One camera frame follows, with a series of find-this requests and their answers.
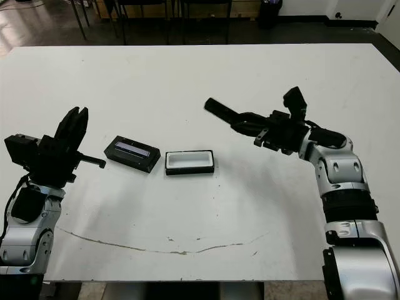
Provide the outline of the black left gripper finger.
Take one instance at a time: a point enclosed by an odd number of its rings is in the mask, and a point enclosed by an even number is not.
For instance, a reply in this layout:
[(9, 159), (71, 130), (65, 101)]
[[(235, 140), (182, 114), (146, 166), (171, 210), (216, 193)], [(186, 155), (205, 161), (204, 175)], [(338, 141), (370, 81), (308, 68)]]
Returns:
[(79, 110), (79, 114), (77, 117), (76, 133), (77, 133), (78, 148), (83, 140), (83, 137), (86, 134), (87, 125), (88, 125), (88, 109), (84, 107), (83, 109)]
[(72, 108), (62, 119), (57, 127), (54, 140), (62, 147), (78, 148), (76, 125), (78, 120), (79, 108)]

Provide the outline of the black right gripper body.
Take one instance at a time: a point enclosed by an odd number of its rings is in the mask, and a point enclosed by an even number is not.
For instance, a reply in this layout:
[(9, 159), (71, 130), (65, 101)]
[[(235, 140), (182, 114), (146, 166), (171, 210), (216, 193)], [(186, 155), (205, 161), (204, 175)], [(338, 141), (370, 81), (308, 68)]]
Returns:
[(300, 151), (309, 130), (310, 127), (304, 122), (291, 119), (288, 113), (274, 110), (266, 118), (266, 123), (256, 136), (254, 145), (281, 151), (289, 156)]

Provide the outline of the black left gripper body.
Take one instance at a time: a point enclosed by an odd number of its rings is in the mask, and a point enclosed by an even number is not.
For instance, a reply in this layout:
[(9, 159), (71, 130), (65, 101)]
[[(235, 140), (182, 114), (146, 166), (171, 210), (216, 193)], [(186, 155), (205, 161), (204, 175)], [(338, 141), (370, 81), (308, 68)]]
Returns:
[(23, 134), (11, 136), (11, 160), (23, 167), (31, 180), (42, 186), (63, 188), (73, 183), (73, 171), (81, 161), (95, 164), (103, 169), (106, 162), (77, 151), (69, 146), (62, 147), (53, 137), (44, 135), (41, 139)]

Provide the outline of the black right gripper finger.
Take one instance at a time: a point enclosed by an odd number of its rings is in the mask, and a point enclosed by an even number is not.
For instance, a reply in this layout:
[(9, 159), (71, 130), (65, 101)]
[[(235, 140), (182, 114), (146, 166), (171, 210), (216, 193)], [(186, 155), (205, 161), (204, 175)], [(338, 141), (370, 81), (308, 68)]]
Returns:
[(231, 129), (239, 134), (256, 137), (259, 133), (266, 128), (266, 122), (263, 121), (239, 121), (232, 122), (230, 125)]
[(253, 112), (242, 112), (237, 116), (237, 123), (254, 123), (254, 124), (266, 124), (269, 121), (268, 117), (261, 116)]

